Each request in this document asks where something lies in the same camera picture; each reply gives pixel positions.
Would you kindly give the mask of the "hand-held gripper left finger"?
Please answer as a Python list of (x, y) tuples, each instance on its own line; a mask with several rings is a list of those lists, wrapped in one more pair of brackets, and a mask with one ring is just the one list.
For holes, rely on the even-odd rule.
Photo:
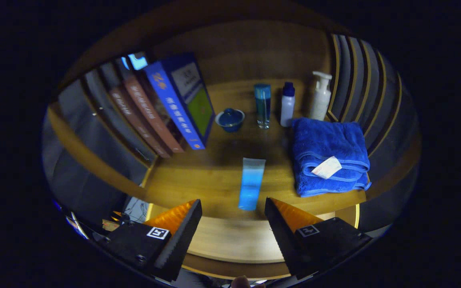
[(160, 213), (142, 224), (128, 221), (102, 239), (102, 250), (141, 275), (178, 278), (202, 217), (200, 199)]

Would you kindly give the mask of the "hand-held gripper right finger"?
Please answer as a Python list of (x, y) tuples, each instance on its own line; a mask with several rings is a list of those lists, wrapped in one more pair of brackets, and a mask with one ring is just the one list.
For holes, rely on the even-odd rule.
[(298, 280), (336, 268), (372, 241), (339, 217), (322, 220), (275, 198), (267, 197), (264, 214), (289, 273)]

